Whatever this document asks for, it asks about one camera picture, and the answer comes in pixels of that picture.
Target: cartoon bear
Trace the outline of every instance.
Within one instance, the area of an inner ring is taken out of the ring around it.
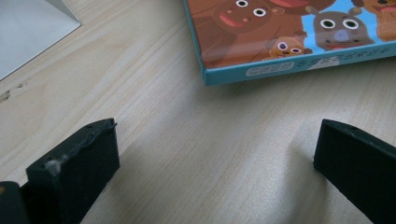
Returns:
[[[348,13],[337,11],[319,13],[313,7],[305,9],[315,15],[314,30],[318,47],[333,50],[374,44],[368,35],[367,27],[356,17],[361,14],[359,7],[351,8]]]
[[[267,48],[269,49],[270,57],[264,60],[289,58],[312,53],[312,49],[306,49],[295,38],[288,36],[274,38],[267,43]]]
[[[396,40],[396,0],[352,0],[376,15],[376,34],[383,41]]]
[[[206,68],[269,57],[262,42],[303,32],[304,7],[329,7],[335,0],[188,0]]]

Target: wooden table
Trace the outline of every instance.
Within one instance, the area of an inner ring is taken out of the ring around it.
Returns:
[[[82,223],[370,223],[313,168],[322,119],[396,145],[395,58],[205,87],[180,0],[66,0],[83,25],[0,82],[0,180],[113,117]]]

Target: blue box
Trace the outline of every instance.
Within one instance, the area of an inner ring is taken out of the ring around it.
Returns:
[[[396,55],[396,0],[184,0],[207,86]]]

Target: black object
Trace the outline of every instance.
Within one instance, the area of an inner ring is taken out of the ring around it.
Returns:
[[[396,147],[324,119],[314,166],[374,223],[396,223]]]
[[[0,223],[29,224],[20,186],[17,183],[0,182]]]
[[[30,223],[69,224],[84,218],[120,167],[115,126],[114,119],[86,125],[26,169],[29,181],[21,193]],[[0,215],[1,224],[19,223]]]

